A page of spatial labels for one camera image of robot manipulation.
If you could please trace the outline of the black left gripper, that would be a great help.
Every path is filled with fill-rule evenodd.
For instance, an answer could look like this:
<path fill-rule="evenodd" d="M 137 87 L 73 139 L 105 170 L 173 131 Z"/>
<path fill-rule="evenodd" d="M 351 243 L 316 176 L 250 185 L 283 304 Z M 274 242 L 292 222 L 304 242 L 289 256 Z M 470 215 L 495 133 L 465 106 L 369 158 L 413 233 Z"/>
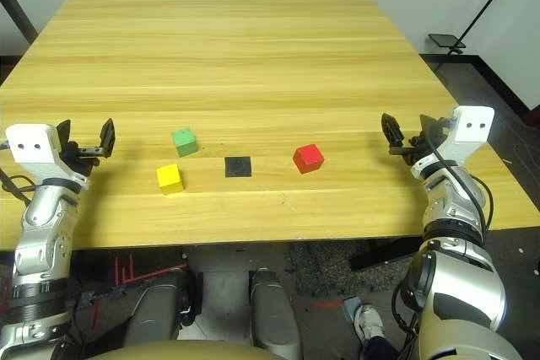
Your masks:
<path fill-rule="evenodd" d="M 70 141 L 71 121 L 69 119 L 60 122 L 56 129 L 61 147 L 60 159 L 69 169 L 79 175 L 90 176 L 92 169 L 100 165 L 99 157 L 109 158 L 112 155 L 116 133 L 114 121 L 111 118 L 102 126 L 100 145 L 96 147 L 81 148 L 75 141 Z"/>

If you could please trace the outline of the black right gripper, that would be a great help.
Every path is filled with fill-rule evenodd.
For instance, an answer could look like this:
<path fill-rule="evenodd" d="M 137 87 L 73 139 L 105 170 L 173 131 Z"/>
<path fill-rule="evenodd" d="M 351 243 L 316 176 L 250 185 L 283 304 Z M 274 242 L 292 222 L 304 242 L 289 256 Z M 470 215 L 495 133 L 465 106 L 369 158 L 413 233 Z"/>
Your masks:
<path fill-rule="evenodd" d="M 444 141 L 444 119 L 435 119 L 420 115 L 421 132 L 419 136 L 410 138 L 403 143 L 404 136 L 397 119 L 387 113 L 381 116 L 381 129 L 389 143 L 389 154 L 401 156 L 406 165 L 415 165 L 420 159 L 432 154 L 428 141 Z"/>

